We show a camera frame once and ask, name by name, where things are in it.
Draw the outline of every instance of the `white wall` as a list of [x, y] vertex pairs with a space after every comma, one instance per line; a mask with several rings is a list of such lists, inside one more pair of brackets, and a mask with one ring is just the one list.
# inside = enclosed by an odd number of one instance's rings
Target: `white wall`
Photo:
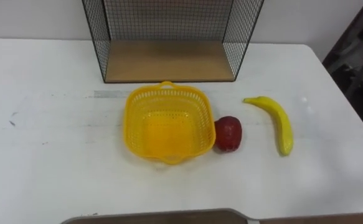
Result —
[[[307, 44], [322, 60], [363, 0], [265, 0], [253, 42]], [[0, 37], [89, 39], [81, 0], [0, 0]]]

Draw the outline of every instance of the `dark object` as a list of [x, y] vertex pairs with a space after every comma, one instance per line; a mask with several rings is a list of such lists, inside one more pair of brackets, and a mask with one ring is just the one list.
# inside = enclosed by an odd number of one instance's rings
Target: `dark object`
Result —
[[242, 140], [241, 122], [232, 116], [220, 118], [214, 123], [216, 129], [216, 146], [222, 152], [234, 152]]
[[246, 218], [231, 210], [163, 212], [134, 215], [106, 215], [71, 218], [62, 224], [247, 224]]
[[231, 82], [264, 0], [82, 2], [104, 82]]

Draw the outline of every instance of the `wooden board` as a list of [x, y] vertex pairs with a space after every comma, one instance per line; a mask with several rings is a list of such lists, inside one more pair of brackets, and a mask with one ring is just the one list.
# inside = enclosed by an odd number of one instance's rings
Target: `wooden board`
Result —
[[221, 42], [113, 41], [106, 82], [233, 81]]

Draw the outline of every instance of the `toy fruit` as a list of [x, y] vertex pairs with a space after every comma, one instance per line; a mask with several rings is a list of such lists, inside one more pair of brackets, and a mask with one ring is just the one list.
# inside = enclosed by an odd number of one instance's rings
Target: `toy fruit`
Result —
[[216, 145], [222, 152], [234, 152], [242, 140], [241, 122], [232, 116], [220, 118], [214, 123]]
[[288, 156], [293, 148], [293, 132], [288, 119], [288, 115], [284, 109], [273, 99], [266, 96], [259, 96], [256, 98], [245, 98], [244, 103], [253, 104], [261, 109], [267, 111], [275, 120], [278, 150], [283, 156]]

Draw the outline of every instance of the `basket handle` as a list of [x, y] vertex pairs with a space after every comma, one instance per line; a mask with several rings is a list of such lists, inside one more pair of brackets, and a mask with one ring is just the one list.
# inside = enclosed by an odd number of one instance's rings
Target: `basket handle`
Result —
[[158, 84], [158, 88], [162, 88], [164, 86], [171, 86], [172, 88], [177, 88], [177, 85], [170, 81], [164, 81]]

